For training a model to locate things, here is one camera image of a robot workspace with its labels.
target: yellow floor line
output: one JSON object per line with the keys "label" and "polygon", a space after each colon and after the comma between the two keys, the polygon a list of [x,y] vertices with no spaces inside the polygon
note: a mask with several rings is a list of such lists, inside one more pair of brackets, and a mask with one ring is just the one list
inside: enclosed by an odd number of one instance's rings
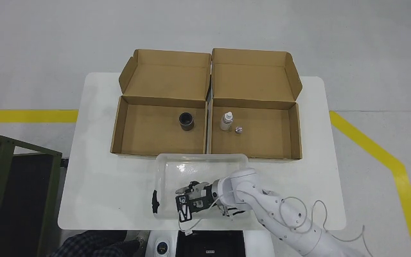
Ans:
{"label": "yellow floor line", "polygon": [[339,131],[391,170],[396,183],[399,199],[403,207],[405,220],[408,226],[408,233],[411,236],[411,184],[404,164],[386,150],[382,149],[381,146],[377,145],[373,140],[367,137],[363,132],[359,131],[356,127],[352,126],[336,112],[330,111],[329,117],[331,118],[331,124],[333,124]]}
{"label": "yellow floor line", "polygon": [[78,110],[0,110],[2,123],[74,123]]}

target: dark cylindrical cup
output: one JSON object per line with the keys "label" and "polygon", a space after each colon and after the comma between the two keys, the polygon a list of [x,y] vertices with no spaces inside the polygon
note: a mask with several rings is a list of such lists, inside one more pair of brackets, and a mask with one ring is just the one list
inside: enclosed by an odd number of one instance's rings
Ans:
{"label": "dark cylindrical cup", "polygon": [[179,121],[180,121],[181,128],[186,131],[192,130],[194,127],[193,116],[188,112],[183,112],[180,115]]}

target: cardboard box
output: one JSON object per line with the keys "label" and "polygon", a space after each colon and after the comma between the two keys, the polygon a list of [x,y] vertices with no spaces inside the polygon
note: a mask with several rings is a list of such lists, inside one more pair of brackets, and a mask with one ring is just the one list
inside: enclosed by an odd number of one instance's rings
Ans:
{"label": "cardboard box", "polygon": [[[301,159],[298,104],[302,84],[291,54],[278,51],[214,49],[210,153]],[[231,130],[222,131],[232,112]]]}
{"label": "cardboard box", "polygon": [[[204,154],[211,55],[135,50],[119,78],[119,99],[111,152],[158,155]],[[190,131],[180,127],[193,115]]]}

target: dark clothing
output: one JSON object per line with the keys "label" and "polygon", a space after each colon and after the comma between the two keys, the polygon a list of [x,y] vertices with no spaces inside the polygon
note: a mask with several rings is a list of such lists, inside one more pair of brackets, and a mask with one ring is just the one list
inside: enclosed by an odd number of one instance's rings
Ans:
{"label": "dark clothing", "polygon": [[124,242],[125,230],[89,230],[68,238],[52,257],[129,257],[140,247],[138,240]]}

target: white table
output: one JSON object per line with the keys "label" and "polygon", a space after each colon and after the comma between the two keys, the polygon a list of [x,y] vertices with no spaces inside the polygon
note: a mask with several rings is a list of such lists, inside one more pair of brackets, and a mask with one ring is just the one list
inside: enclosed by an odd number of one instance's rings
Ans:
{"label": "white table", "polygon": [[[121,95],[118,77],[119,73],[91,73],[85,79],[58,224],[62,229],[177,230],[177,220],[152,215],[155,158],[109,152]],[[315,200],[323,200],[329,213],[326,227],[343,229],[344,203],[324,82],[318,77],[301,81],[297,102],[303,158],[250,159],[250,166],[258,169],[266,189],[299,197],[309,209]],[[234,222],[203,220],[197,229],[263,229],[253,216]],[[321,225],[323,219],[324,210],[318,207],[314,221]]]}

